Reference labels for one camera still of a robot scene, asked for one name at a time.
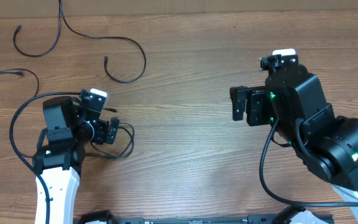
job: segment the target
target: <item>green led light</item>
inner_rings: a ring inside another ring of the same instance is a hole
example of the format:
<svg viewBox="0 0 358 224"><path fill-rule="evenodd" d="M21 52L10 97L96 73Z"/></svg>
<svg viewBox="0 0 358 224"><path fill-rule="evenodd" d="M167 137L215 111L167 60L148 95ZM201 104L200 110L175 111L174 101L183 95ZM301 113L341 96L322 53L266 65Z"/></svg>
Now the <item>green led light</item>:
<svg viewBox="0 0 358 224"><path fill-rule="evenodd" d="M352 159L353 159L354 162L358 160L358 153L357 152L352 155Z"/></svg>

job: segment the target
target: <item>wire bundle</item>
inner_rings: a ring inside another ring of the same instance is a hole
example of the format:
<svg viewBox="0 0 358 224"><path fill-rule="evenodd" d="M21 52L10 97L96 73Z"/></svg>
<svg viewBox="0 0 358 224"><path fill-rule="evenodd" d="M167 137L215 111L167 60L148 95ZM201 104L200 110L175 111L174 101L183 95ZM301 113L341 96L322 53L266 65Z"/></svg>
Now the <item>wire bundle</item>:
<svg viewBox="0 0 358 224"><path fill-rule="evenodd" d="M117 39L117 40L126 40L126 41L129 41L129 42L132 42L134 43L139 49L140 51L142 52L142 55L143 55L143 59L144 59L144 65L143 65L143 70L141 71L140 75L132 80L119 80L117 78L114 78L108 71L107 71L107 62L108 62L108 57L107 56L104 56L104 71L106 72L106 74L111 78L113 79L114 81L116 82L119 82L119 83L132 83L136 80L138 80L145 72L146 70L146 54L144 53L144 50L143 48L140 46L140 44L128 37L98 37L98 36L91 36L91 35L85 35L85 34L81 34L75 30L73 30L67 23L66 21L66 18L65 18L65 15L63 13L63 7L62 7L62 0L58 0L59 1L59 15L58 15L58 30L57 30L57 36L56 36L56 39L55 39L55 42L52 44L52 46L44 53L42 54L38 54L38 55L31 55L31 54L27 54L27 53L24 53L22 50L20 50L18 48L18 46L16 45L16 36L17 36L17 33L19 33L20 29L22 28L21 25L18 25L16 30L15 30L15 33L13 34L13 45L15 46L16 50L22 54L22 55L25 55L27 57L41 57L41 56L44 56L46 55L47 53L49 53L51 50L53 50L53 48L55 48L58 40L59 40L59 37L60 37L60 31L61 31L61 19L60 18L63 18L63 21L64 23L66 24L67 28L70 29L73 33L75 34L78 34L82 37L86 37L86 38L90 38L90 39Z"/></svg>

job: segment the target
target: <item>black wire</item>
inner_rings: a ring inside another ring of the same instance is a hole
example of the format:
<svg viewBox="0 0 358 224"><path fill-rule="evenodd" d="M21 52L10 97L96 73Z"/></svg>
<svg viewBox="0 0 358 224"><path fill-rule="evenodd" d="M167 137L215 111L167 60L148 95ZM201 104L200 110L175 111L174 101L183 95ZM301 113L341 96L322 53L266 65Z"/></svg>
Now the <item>black wire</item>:
<svg viewBox="0 0 358 224"><path fill-rule="evenodd" d="M272 137L272 142L274 142L275 144L277 144L277 145L279 145L281 147L290 147L291 146L289 143L281 144L281 143L276 142L276 140L274 140L274 136Z"/></svg>
<svg viewBox="0 0 358 224"><path fill-rule="evenodd" d="M26 71L26 72L30 72L31 74L33 74L35 79L37 79L37 89L35 90L35 94L34 94L34 96L37 96L39 88L40 88L40 80L38 79L38 76L34 72L32 72L28 69L25 69L25 68L10 68L10 69L5 69L5 70L0 70L0 74L8 73L8 74L15 74L15 75L23 75L22 72L11 72L11 71Z"/></svg>
<svg viewBox="0 0 358 224"><path fill-rule="evenodd" d="M131 137L131 140L129 141L127 147L120 153L120 155L118 156L114 156L110 153L107 153L107 152L104 152L100 149L98 149L92 142L91 142L91 146L98 152L104 154L105 156L103 155L100 155L100 154L95 154L95 153L87 153L86 156L92 156L92 157L100 157L100 158L104 158L104 159L123 159L123 158L127 158L128 156L130 156L134 150L134 137L135 137L135 129L134 127L127 123L127 122L120 122L120 124L125 124L125 125L128 125L129 127L131 127L132 129L132 134L124 127L122 126L119 126L118 128L119 129L123 129L128 135L129 137ZM129 150L129 152L127 154L125 154L125 152L129 149L129 146L131 146L131 149Z"/></svg>
<svg viewBox="0 0 358 224"><path fill-rule="evenodd" d="M56 44L57 44L57 41L59 40L59 37L60 37L60 30L61 30L61 27L60 27L60 12L62 11L62 5L60 4L60 1L59 1L59 16L58 16L58 28L57 28L57 36L56 36L56 39L55 39L55 42L52 44L52 46L44 53L42 54L38 54L38 55L31 55L31 54L27 54L27 53L24 53L23 51L21 51L18 46L16 45L16 35L17 33L20 31L20 29L22 28L21 25L18 25L16 30L15 30L15 33L13 34L13 45L15 46L16 50L24 55L24 56L27 56L27 57L41 57L41 56L44 56L46 55L47 53L49 53L53 48L55 48Z"/></svg>
<svg viewBox="0 0 358 224"><path fill-rule="evenodd" d="M13 127L15 124L15 121L17 120L17 118L19 117L20 113L24 110L24 108L31 103L32 101L42 98L42 97L46 97L46 96L56 96L56 95L79 95L80 93L74 93L74 92L58 92L58 93L45 93L39 96L35 96L29 100L27 100L19 109L17 109L15 115L12 118L11 121L11 126L9 128L9 139L11 140L11 144L12 144L12 148L13 151L16 153L16 155L19 157L19 159L24 163L24 165L26 165L34 174L35 176L37 176L37 178L40 180L40 183L42 185L42 187L44 188L45 191L45 201L47 203L47 211L46 211L46 217L45 217L45 223L49 224L49 218L50 218L50 198L49 198L49 191L48 191L48 187L47 184L45 183L44 179L41 177L40 174L38 174L35 169L26 161L26 159L24 159L23 155L19 152L19 150L16 147L14 138L13 138Z"/></svg>
<svg viewBox="0 0 358 224"><path fill-rule="evenodd" d="M278 120L274 122L272 129L268 134L259 164L259 179L266 193L272 198L274 198L275 200L278 200L281 203L292 205L294 207L358 207L358 202L298 202L293 200L287 200L285 198L279 197L278 195L275 195L272 191L269 190L269 188L265 183L265 178L264 178L264 162L267 153L267 148L269 147L270 140L272 139L274 132L276 131L277 124L278 124Z"/></svg>
<svg viewBox="0 0 358 224"><path fill-rule="evenodd" d="M13 35L13 45L15 46L16 50L22 54L22 55L25 55L25 56L28 56L28 57L41 57L41 56L44 56L46 55L47 53L49 53L55 46L56 46L56 43L57 41L59 40L59 37L60 37L60 18L63 18L63 21L64 23L66 24L67 28L70 29L73 33L75 34L78 34L82 37L86 37L86 38L90 38L90 39L117 39L117 40L126 40L126 41L129 41L129 42L132 42L133 44L135 44L139 49L140 51L142 52L142 55L143 55L143 59L144 59L144 64L143 64L143 70L141 71L140 75L132 80L119 80L117 78L114 78L110 73L109 71L107 71L107 62L108 62L108 57L107 56L104 56L104 71L106 72L106 74L111 78L113 79L114 81L116 82L119 82L119 83L132 83L136 80L138 80L145 72L146 70L146 54L142 48L142 46L140 46L140 44L138 42L136 42L135 40L131 39L131 38L128 38L128 37L98 37L98 36L90 36L90 35L85 35L85 34L81 34L75 30L73 30L67 23L66 21L66 18L65 18L65 15L63 13L63 7L62 7L62 0L58 0L59 1L59 16L58 16L58 32L57 32L57 36L56 36L56 40L55 42L53 43L53 45L49 48L49 50L47 50L46 52L42 53L42 54L39 54L39 55L31 55L31 54L26 54L24 53L23 51L21 51L17 45L16 45L16 35L17 33L20 31L20 29L22 28L21 25L18 25L16 30L15 30L15 33Z"/></svg>
<svg viewBox="0 0 358 224"><path fill-rule="evenodd" d="M295 120L295 136L296 136L296 141L298 143L298 147L299 149L308 157L312 157L312 155L310 155L310 153L308 152L308 150L305 148L305 145L303 145L303 141L301 139L300 136L300 128L301 128L301 124L304 121L303 118L297 118Z"/></svg>
<svg viewBox="0 0 358 224"><path fill-rule="evenodd" d="M144 59L144 64L143 64L143 70L142 72L140 73L140 75L136 78L134 78L133 80L129 80L129 81L125 81L125 80L119 80L117 78L114 78L108 71L107 71L107 62L108 62L108 57L107 56L104 56L104 71L106 71L106 74L111 78L113 79L114 81L116 82L119 82L119 83L132 83L136 80L138 80L142 75L143 73L145 72L146 70L146 54L144 53L144 50L142 48L142 46L140 46L140 44L128 37L98 37L98 36L90 36L90 35L85 35L85 34L81 34L75 30L73 30L67 23L66 21L66 18L65 18L65 15L63 13L63 8L62 8L62 1L59 0L59 5L60 5L60 11L61 11L61 14L62 14L62 18L63 18L63 21L64 23L66 24L67 28L70 29L73 33L75 34L78 34L82 37L86 37L86 38L91 38L91 39L118 39L118 40L127 40L129 42L132 42L134 44L136 44L136 46L140 49L140 51L142 52L142 55L143 55L143 59Z"/></svg>

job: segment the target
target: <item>wooden table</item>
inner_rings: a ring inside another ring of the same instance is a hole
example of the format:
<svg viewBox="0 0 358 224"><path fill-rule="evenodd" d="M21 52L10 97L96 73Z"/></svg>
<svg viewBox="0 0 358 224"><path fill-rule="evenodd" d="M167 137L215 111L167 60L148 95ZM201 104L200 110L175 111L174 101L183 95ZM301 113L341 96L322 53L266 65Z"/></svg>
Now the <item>wooden table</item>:
<svg viewBox="0 0 358 224"><path fill-rule="evenodd" d="M110 209L117 217L238 217L277 213L286 205L259 183L260 153L270 127L231 119L229 88L263 85L258 57L298 49L300 63L321 80L336 115L358 117L358 11L250 12L154 16L72 17L75 30L133 38L147 54L144 76L131 84L142 56L121 40L91 40L63 26L56 48L29 58L17 43L39 54L53 42L57 19L0 20L0 69L27 68L40 78L40 93L99 88L108 106L136 130L135 149L116 161L86 158L75 217ZM14 154L8 138L12 115L35 91L34 77L0 75L0 223L34 223L35 177ZM43 100L31 103L16 123L16 144L33 154L45 127ZM102 119L112 114L103 113ZM114 152L128 142L118 135ZM110 146L103 149L112 150ZM331 186L309 173L293 149L271 146L265 176L278 195L293 200L339 201ZM348 208L311 208L354 223Z"/></svg>

